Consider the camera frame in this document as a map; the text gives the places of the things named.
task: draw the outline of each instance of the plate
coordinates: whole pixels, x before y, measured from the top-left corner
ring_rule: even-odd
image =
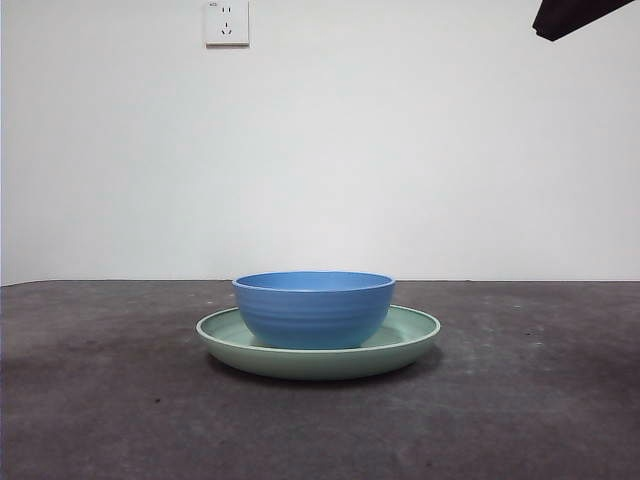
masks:
[[[440,322],[428,313],[392,305],[375,335],[359,348],[291,350],[262,344],[237,308],[204,317],[196,331],[223,363],[267,377],[342,380],[367,377],[415,362],[431,347]]]

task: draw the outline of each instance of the white wall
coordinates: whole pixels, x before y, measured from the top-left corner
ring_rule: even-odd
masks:
[[[640,4],[3,2],[3,283],[640,279]]]

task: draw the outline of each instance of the wall socket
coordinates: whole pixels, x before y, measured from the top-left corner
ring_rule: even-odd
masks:
[[[205,44],[249,45],[249,2],[210,1],[205,5]]]

